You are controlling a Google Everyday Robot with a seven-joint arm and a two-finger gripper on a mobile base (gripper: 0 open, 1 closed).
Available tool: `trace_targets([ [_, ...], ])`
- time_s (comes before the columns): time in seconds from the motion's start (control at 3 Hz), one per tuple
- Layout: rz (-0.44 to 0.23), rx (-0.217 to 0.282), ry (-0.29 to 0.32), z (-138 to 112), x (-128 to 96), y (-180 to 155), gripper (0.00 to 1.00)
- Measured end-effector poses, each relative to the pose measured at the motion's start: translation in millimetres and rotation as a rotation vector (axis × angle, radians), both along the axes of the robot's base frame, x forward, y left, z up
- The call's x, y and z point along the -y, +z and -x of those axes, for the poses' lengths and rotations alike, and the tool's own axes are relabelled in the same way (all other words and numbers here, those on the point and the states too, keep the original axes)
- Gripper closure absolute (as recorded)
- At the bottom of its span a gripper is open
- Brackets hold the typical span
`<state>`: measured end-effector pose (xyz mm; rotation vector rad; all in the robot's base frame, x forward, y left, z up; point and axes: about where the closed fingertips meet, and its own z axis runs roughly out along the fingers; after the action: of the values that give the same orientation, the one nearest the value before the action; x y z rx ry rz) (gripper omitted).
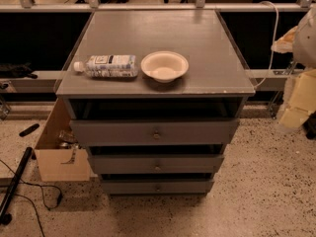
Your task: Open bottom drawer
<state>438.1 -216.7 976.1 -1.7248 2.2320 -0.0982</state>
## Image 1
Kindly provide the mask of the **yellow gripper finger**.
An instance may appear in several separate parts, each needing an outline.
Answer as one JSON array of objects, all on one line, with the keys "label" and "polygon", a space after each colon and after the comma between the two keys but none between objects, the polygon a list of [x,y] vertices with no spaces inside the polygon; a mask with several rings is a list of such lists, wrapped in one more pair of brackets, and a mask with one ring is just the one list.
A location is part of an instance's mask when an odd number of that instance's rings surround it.
[{"label": "yellow gripper finger", "polygon": [[316,70],[290,76],[284,86],[283,104],[277,113],[278,124],[297,129],[316,112]]}]

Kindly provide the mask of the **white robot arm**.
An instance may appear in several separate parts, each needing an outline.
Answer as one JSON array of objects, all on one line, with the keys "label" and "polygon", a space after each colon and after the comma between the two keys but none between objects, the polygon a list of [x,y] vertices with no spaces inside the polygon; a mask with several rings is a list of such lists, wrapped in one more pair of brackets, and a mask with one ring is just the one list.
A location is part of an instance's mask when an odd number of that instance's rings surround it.
[{"label": "white robot arm", "polygon": [[291,52],[295,62],[305,70],[287,79],[283,105],[277,114],[284,129],[297,129],[316,112],[316,8],[312,7],[298,25],[275,41],[271,47],[278,53]]}]

